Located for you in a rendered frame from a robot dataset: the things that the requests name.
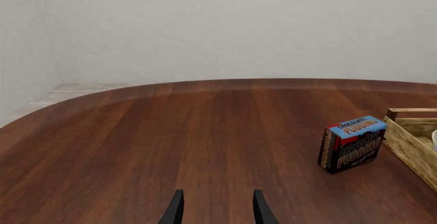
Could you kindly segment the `wooden slat tray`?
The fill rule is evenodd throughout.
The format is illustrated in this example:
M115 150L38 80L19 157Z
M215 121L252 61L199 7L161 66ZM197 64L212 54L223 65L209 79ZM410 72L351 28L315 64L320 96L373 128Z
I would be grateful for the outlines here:
M389 109L383 144L437 192L437 152L433 151L432 133L437 117L398 118L399 113L437 113L437 108Z

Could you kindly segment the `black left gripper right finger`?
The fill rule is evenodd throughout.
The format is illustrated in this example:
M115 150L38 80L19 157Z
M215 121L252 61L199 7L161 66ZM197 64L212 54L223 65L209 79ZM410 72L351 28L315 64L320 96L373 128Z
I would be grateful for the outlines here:
M253 191L253 214L255 224L279 224L259 189Z

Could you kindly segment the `chocolate pudding box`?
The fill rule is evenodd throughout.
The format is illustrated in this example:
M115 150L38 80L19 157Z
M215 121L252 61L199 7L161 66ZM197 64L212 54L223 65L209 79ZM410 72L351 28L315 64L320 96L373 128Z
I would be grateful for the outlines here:
M326 127L318 164L336 174L372 162L378 155L386 123L372 116L360 117Z

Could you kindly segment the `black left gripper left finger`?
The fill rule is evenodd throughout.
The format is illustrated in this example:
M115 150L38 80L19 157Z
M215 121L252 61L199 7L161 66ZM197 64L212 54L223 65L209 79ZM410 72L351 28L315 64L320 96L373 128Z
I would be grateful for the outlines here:
M182 224L183 215L184 192L182 189L178 189L173 194L173 197L158 224Z

